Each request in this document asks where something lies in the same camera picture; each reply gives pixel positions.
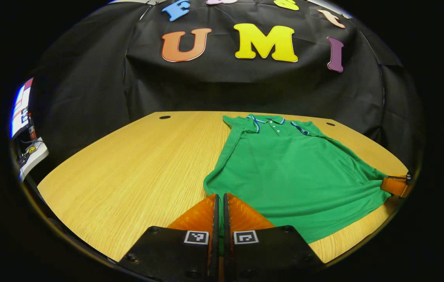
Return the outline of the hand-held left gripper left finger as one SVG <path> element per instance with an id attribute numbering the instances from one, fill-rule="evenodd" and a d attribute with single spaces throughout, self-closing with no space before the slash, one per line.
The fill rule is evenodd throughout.
<path id="1" fill-rule="evenodd" d="M 220 198 L 204 212 L 204 227 L 148 227 L 118 265 L 145 282 L 217 282 L 219 280 L 218 224 Z"/>

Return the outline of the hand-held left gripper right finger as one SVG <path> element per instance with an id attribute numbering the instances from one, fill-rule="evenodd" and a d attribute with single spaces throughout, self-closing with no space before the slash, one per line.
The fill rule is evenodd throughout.
<path id="1" fill-rule="evenodd" d="M 224 281 L 305 282 L 324 262 L 291 225 L 274 227 L 245 202 L 224 195 Z"/>

